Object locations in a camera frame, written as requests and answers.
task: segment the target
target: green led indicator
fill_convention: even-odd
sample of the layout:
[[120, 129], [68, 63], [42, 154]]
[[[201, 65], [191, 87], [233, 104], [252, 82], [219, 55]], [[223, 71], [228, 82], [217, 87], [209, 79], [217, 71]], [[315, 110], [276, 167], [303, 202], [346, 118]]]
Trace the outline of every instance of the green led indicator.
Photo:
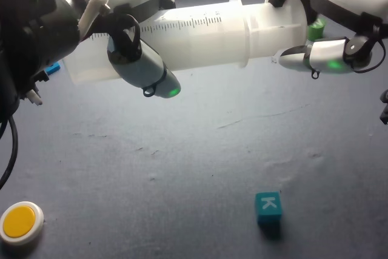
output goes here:
[[170, 91], [169, 93], [169, 96], [170, 97], [174, 97], [175, 95], [177, 95], [181, 90], [179, 88], [176, 88], [176, 89], [173, 89]]
[[327, 65], [329, 66], [330, 69], [337, 69], [337, 70], [342, 69], [342, 63], [338, 61], [329, 61]]

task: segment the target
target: blue object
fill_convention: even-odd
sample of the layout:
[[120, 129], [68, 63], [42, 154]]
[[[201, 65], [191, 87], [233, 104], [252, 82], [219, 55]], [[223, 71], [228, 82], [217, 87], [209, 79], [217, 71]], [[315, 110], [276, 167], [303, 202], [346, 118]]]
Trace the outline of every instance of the blue object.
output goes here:
[[260, 192], [255, 198], [258, 224], [279, 221], [282, 214], [279, 192]]
[[57, 72], [60, 68], [61, 68], [61, 66], [59, 65], [59, 63], [55, 62], [52, 66], [50, 66], [49, 68], [46, 68], [44, 70], [46, 71], [46, 73], [48, 75], [51, 75], [52, 73]]

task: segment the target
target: black cable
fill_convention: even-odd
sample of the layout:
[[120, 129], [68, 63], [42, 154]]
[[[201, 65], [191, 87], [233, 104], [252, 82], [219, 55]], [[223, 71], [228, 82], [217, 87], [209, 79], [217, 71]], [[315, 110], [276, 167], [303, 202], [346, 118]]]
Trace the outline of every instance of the black cable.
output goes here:
[[359, 71], [356, 71], [356, 70], [353, 70], [354, 73], [357, 73], [357, 74], [363, 74], [363, 73], [367, 73], [367, 72], [370, 72], [372, 70], [375, 70], [377, 67], [379, 67], [385, 60], [386, 58], [386, 46], [384, 45], [383, 41], [382, 40], [378, 40], [378, 43], [380, 44], [381, 48], [383, 48], [383, 57], [381, 58], [381, 61], [379, 63], [377, 63], [377, 65], [369, 68], [369, 69], [365, 69], [365, 70], [359, 70]]
[[0, 139], [2, 138], [5, 129], [7, 128], [8, 121], [4, 121], [0, 126]]
[[4, 184], [7, 182], [8, 178], [10, 177], [12, 173], [13, 166], [15, 166], [16, 158], [18, 156], [18, 130], [16, 128], [15, 121], [13, 117], [11, 116], [8, 119], [12, 131], [12, 153], [11, 153], [11, 158], [10, 161], [8, 162], [8, 166], [5, 169], [2, 177], [0, 178], [0, 189], [4, 186]]

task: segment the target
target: gray table surface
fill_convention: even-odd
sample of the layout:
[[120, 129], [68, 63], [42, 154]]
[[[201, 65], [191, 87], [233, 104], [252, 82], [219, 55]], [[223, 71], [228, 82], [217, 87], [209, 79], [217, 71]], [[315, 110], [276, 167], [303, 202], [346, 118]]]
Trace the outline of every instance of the gray table surface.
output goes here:
[[[16, 113], [18, 161], [0, 191], [1, 213], [32, 201], [44, 229], [0, 257], [387, 258], [387, 75], [385, 62], [314, 81], [263, 58], [176, 72], [182, 92], [165, 100], [122, 80], [74, 86], [61, 69], [38, 84], [43, 106]], [[8, 129], [1, 172], [10, 149]], [[279, 190], [270, 240], [253, 202]]]

